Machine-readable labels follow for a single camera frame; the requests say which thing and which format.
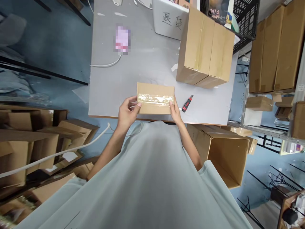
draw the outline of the red utility knife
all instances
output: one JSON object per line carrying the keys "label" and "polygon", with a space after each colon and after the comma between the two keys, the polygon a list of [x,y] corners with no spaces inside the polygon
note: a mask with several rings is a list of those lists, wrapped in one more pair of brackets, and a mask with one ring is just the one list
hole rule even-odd
{"label": "red utility knife", "polygon": [[188,98],[187,102],[184,104],[182,111],[186,112],[188,106],[190,105],[191,101],[192,101],[193,95],[191,95],[191,97]]}

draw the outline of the sealed cardboard box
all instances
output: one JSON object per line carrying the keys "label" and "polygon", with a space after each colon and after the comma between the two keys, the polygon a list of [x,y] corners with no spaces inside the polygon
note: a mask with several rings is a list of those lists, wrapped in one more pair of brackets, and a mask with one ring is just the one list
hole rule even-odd
{"label": "sealed cardboard box", "polygon": [[252,42],[250,71],[249,71],[249,93],[261,91],[261,69],[263,60],[263,48],[265,39],[266,20],[257,25],[256,38]]}
{"label": "sealed cardboard box", "polygon": [[138,82],[137,96],[138,103],[142,103],[139,114],[169,115],[169,102],[174,102],[175,87]]}
{"label": "sealed cardboard box", "polygon": [[294,91],[305,29],[305,1],[294,0],[284,10],[275,90]]}
{"label": "sealed cardboard box", "polygon": [[265,96],[249,97],[247,99],[246,108],[255,111],[272,111],[273,100]]}
{"label": "sealed cardboard box", "polygon": [[85,145],[91,142],[95,133],[99,129],[98,126],[91,125],[79,119],[64,120],[61,121],[58,126],[81,133],[83,135],[83,138],[78,139],[80,142],[77,142],[77,144],[79,145]]}
{"label": "sealed cardboard box", "polygon": [[291,119],[291,107],[279,107],[275,114],[275,117],[280,121],[290,121]]}
{"label": "sealed cardboard box", "polygon": [[228,82],[233,46],[231,31],[190,7],[180,44],[176,80],[202,88]]}
{"label": "sealed cardboard box", "polygon": [[285,6],[280,6],[266,19],[261,70],[261,92],[274,91],[277,59]]}
{"label": "sealed cardboard box", "polygon": [[297,102],[293,121],[292,137],[305,140],[305,102]]}
{"label": "sealed cardboard box", "polygon": [[211,160],[229,189],[240,187],[249,139],[216,126],[187,125],[201,161]]}
{"label": "sealed cardboard box", "polygon": [[234,132],[243,137],[252,135],[252,131],[244,129],[244,128],[240,128],[240,127],[221,126],[221,129],[225,129],[225,130]]}
{"label": "sealed cardboard box", "polygon": [[257,139],[247,137],[250,140],[248,147],[248,154],[253,155],[257,145]]}
{"label": "sealed cardboard box", "polygon": [[[58,135],[39,132],[0,130],[0,142],[8,142],[13,149],[13,153],[1,157],[0,162],[2,172],[8,172],[23,167],[31,162],[45,158],[56,153]],[[27,170],[20,171],[8,177],[0,178],[0,186],[8,187],[12,185],[23,186],[25,175],[37,169],[51,168],[54,158],[35,165]]]}
{"label": "sealed cardboard box", "polygon": [[282,97],[281,102],[276,102],[277,107],[292,107],[294,96]]}

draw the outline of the white table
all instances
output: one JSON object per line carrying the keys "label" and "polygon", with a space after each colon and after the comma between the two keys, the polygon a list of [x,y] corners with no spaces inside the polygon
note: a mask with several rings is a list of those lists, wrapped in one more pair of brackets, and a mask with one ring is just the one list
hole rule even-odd
{"label": "white table", "polygon": [[[180,108],[194,95],[187,111],[181,111],[185,123],[227,124],[238,53],[233,56],[230,81],[226,84],[203,89],[177,82],[177,70],[172,71],[172,67],[178,63],[180,42],[154,32],[152,10],[140,4],[137,7],[133,0],[123,0],[121,6],[110,0],[96,0],[92,65],[109,64],[118,59],[118,53],[113,51],[116,24],[131,30],[131,51],[112,67],[91,67],[89,116],[117,117],[124,99],[137,95],[137,82],[144,82],[174,86]],[[172,120],[170,115],[141,114],[138,118]]]}

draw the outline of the white cable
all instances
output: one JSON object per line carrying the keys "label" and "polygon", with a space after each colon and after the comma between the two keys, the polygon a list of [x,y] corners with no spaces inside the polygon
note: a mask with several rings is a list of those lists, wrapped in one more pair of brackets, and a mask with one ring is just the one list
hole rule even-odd
{"label": "white cable", "polygon": [[146,8],[152,10],[152,8],[148,7],[147,5],[145,5],[143,2],[141,2],[141,0],[133,0],[133,2],[135,3],[136,6],[138,6],[138,4],[136,3],[136,1],[138,1],[142,6],[145,6]]}
{"label": "white cable", "polygon": [[90,9],[91,9],[92,13],[94,14],[94,11],[93,11],[93,9],[92,9],[92,7],[91,7],[91,5],[90,5],[89,0],[87,0],[87,1],[88,1],[88,3],[89,3],[89,6],[90,6]]}
{"label": "white cable", "polygon": [[62,154],[64,154],[64,153],[71,152],[71,151],[74,151],[74,150],[77,150],[77,149],[81,149],[81,148],[84,148],[84,147],[86,147],[86,146],[90,146],[91,144],[95,143],[95,142],[96,142],[96,141],[97,141],[97,140],[98,140],[98,139],[99,139],[99,138],[100,138],[109,128],[112,130],[112,128],[110,127],[110,123],[107,124],[107,128],[106,128],[102,133],[100,133],[100,135],[97,136],[96,139],[94,139],[92,142],[90,142],[90,143],[88,143],[88,144],[85,144],[85,145],[82,145],[82,146],[78,146],[78,147],[75,147],[75,148],[72,148],[72,149],[67,149],[67,150],[61,151],[61,152],[59,152],[59,153],[52,154],[52,155],[50,155],[50,156],[47,156],[47,157],[42,158],[42,159],[40,159],[40,160],[38,160],[38,161],[35,161],[35,162],[30,163],[30,164],[28,164],[28,165],[26,165],[26,166],[23,166],[23,167],[21,167],[21,168],[18,168],[18,169],[9,171],[9,172],[0,173],[0,178],[7,177],[7,176],[10,176],[10,175],[13,175],[13,174],[18,173],[18,172],[20,172],[20,171],[22,171],[22,170],[26,170],[26,169],[28,169],[28,168],[30,168],[30,167],[33,167],[33,166],[35,166],[35,165],[38,165],[38,164],[40,164],[40,163],[42,163],[42,162],[44,162],[44,161],[46,161],[46,160],[49,160],[49,159],[51,159],[51,158],[53,158],[53,157],[62,155]]}
{"label": "white cable", "polygon": [[111,64],[107,64],[107,65],[90,65],[90,66],[91,67],[111,67],[111,66],[115,65],[117,62],[119,62],[120,59],[121,59],[121,55],[120,55],[120,57],[115,62],[113,62]]}

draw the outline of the person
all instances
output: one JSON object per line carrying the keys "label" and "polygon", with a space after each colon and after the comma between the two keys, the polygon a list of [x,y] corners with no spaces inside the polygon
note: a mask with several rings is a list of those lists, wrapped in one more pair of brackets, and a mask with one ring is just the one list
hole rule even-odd
{"label": "person", "polygon": [[87,180],[70,180],[16,228],[252,228],[183,123],[130,126],[141,103],[125,99],[117,127]]}

